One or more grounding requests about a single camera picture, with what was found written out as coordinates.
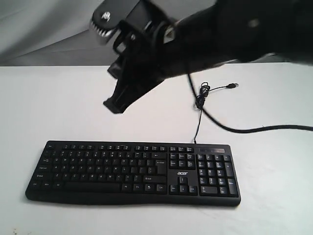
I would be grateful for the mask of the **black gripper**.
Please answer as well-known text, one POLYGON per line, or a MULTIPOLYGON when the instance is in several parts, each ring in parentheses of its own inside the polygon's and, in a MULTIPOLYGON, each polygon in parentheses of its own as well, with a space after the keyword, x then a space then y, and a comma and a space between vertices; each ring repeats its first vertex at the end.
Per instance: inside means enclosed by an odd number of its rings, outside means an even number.
POLYGON ((224 52, 207 19, 129 19, 109 23, 107 32, 120 31, 113 49, 118 58, 108 73, 117 84, 103 105, 112 113, 124 113, 135 101, 164 79, 214 68, 234 60, 224 52))

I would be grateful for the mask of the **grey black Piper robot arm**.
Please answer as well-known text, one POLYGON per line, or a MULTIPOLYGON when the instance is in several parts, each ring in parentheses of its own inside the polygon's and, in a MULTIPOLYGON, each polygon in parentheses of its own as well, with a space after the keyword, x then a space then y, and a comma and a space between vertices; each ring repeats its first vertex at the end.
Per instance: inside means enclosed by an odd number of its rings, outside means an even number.
POLYGON ((219 0, 178 22, 149 0, 140 0, 120 20, 113 48, 124 44, 108 72, 116 80, 104 101, 121 114, 165 79, 252 62, 276 54, 293 63, 313 63, 313 3, 310 0, 219 0))

